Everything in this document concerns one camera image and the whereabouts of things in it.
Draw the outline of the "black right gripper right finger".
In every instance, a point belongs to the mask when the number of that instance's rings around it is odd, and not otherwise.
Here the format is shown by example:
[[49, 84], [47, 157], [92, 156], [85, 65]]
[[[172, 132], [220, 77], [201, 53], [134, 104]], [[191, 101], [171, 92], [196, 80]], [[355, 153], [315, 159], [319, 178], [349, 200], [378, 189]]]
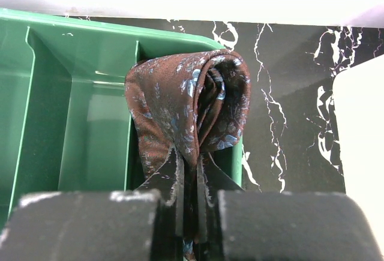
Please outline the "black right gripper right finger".
[[245, 191], [204, 154], [197, 202], [208, 260], [382, 259], [362, 209], [343, 193]]

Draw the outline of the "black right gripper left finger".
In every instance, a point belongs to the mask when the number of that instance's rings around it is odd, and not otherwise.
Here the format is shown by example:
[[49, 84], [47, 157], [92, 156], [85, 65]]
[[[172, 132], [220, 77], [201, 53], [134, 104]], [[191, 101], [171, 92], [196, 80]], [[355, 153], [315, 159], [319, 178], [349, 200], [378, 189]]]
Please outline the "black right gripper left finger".
[[171, 149], [139, 188], [24, 195], [2, 260], [182, 260], [184, 161]]

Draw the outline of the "brown tie with blue flowers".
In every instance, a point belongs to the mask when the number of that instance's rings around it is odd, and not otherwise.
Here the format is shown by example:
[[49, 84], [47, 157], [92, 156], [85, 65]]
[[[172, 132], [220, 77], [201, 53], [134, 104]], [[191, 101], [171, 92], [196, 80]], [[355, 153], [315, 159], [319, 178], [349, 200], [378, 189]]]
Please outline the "brown tie with blue flowers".
[[194, 260], [197, 166], [213, 163], [214, 152], [239, 143], [250, 105], [248, 66], [227, 49], [181, 53], [138, 62], [124, 86], [145, 178], [171, 155], [185, 166], [183, 256]]

